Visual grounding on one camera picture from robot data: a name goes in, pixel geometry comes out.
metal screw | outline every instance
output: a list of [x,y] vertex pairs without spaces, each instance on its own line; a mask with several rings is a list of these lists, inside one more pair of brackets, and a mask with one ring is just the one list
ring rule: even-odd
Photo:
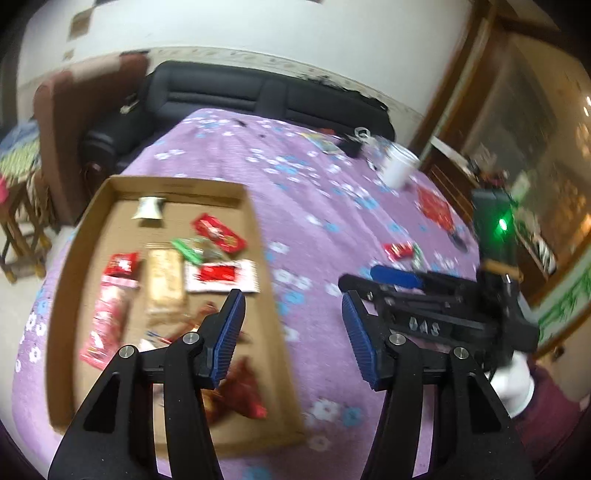
[[119,349],[119,356],[121,358],[129,358],[134,354],[134,352],[135,350],[131,345],[125,345]]
[[400,333],[393,333],[388,340],[394,345],[404,345],[406,343],[406,337]]
[[192,345],[199,341],[199,334],[197,332],[189,332],[183,335],[183,342],[187,345]]
[[457,346],[453,349],[453,354],[458,357],[460,360],[465,360],[466,358],[468,358],[470,356],[470,354],[468,353],[468,350],[466,350],[464,347],[462,346]]

blue gripper pad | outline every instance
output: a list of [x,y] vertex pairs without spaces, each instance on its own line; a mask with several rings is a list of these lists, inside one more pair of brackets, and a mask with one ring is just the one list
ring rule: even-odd
[[203,350],[197,356],[201,388],[217,388],[228,373],[245,313],[244,294],[235,288],[220,312],[208,315],[199,327],[197,332],[204,337]]
[[373,281],[403,288],[423,289],[423,281],[412,272],[405,272],[385,265],[374,265],[369,271]]
[[379,370],[378,370],[378,354],[370,340],[370,337],[365,329],[361,315],[358,312],[358,306],[353,302],[352,296],[359,295],[357,292],[350,291],[343,295],[342,301],[342,315],[349,335],[353,353],[357,360],[357,365],[361,372],[361,377],[369,383],[373,390],[376,390],[379,385]]

green candy wrapper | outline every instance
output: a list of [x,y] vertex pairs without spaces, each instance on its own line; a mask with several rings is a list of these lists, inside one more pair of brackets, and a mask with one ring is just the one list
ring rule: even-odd
[[170,243],[193,265],[228,260],[226,254],[205,236],[175,238]]

red fabric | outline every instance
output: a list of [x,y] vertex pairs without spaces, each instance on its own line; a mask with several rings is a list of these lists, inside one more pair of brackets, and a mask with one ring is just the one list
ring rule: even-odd
[[539,471],[573,432],[582,413],[579,404],[564,396],[544,368],[534,365],[531,375],[534,396],[513,422],[534,469]]

tiled floor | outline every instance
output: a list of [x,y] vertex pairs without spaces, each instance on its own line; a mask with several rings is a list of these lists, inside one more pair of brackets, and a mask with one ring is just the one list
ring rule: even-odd
[[[66,227],[56,237],[51,230],[47,229],[47,235],[53,242],[47,259],[48,267],[66,243],[71,232],[72,228]],[[4,245],[4,242],[4,233],[0,229],[0,247]],[[22,444],[12,419],[12,377],[17,358],[18,341],[41,283],[42,280],[32,275],[19,278],[16,284],[10,285],[0,271],[0,419],[15,443],[34,466],[37,466],[37,459]],[[46,467],[39,470],[42,473],[47,473]]]

